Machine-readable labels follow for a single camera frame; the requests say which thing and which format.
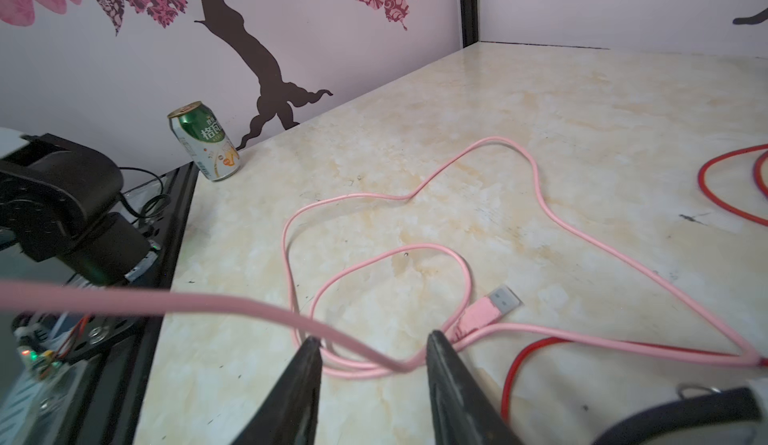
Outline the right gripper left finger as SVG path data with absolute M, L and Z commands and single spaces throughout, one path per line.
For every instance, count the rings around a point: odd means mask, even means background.
M 315 337 L 303 341 L 233 445 L 314 443 L 323 365 L 320 345 Z

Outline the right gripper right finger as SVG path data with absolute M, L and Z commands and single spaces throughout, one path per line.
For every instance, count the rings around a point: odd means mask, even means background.
M 426 366 L 437 444 L 519 444 L 440 330 L 430 333 Z

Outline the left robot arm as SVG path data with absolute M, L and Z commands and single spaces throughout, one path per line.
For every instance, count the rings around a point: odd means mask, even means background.
M 99 151 L 24 135 L 1 159 L 1 225 L 22 251 L 57 258 L 94 285 L 133 282 L 155 263 L 153 244 L 114 206 L 124 179 Z

